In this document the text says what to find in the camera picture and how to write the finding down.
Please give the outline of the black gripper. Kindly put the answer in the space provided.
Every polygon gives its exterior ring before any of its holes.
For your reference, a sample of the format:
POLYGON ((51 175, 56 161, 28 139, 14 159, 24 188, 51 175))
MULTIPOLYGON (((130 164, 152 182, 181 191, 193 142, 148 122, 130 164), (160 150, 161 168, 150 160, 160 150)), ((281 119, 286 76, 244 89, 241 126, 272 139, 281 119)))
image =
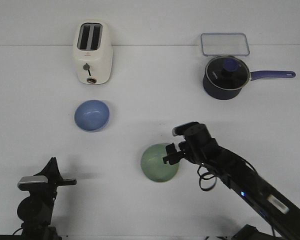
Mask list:
POLYGON ((60 173, 56 157, 52 157, 41 173, 33 176, 36 180, 32 193, 45 200, 55 200, 57 198, 58 187, 74 186, 77 184, 75 178, 64 179, 60 173))
MULTIPOLYGON (((187 155, 193 163, 207 163, 218 152, 216 139, 211 137, 207 126, 203 123, 188 128, 182 136, 188 145, 187 155)), ((172 166, 184 158, 184 154, 177 151, 174 143, 167 145, 165 150, 167 156, 162 158, 164 164, 172 166)))

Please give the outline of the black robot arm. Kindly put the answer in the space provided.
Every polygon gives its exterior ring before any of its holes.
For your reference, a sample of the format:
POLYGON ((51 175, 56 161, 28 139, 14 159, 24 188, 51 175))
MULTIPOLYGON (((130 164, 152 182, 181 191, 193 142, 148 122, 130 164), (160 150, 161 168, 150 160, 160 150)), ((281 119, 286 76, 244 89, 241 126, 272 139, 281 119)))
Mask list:
POLYGON ((46 166, 35 175, 24 176, 17 183, 19 190, 29 192, 17 208, 23 240, 61 240, 57 229, 51 226, 58 187, 74 186, 76 179, 61 176, 57 158, 52 157, 46 166))
POLYGON ((142 153, 172 141, 170 125, 134 122, 104 131, 65 134, 55 151, 61 172, 77 184, 59 190, 53 222, 61 235, 78 239, 110 237, 201 237, 232 234, 245 224, 265 222, 245 199, 270 193, 260 180, 245 177, 232 159, 215 189, 203 192, 198 166, 182 160, 175 177, 148 179, 142 153))

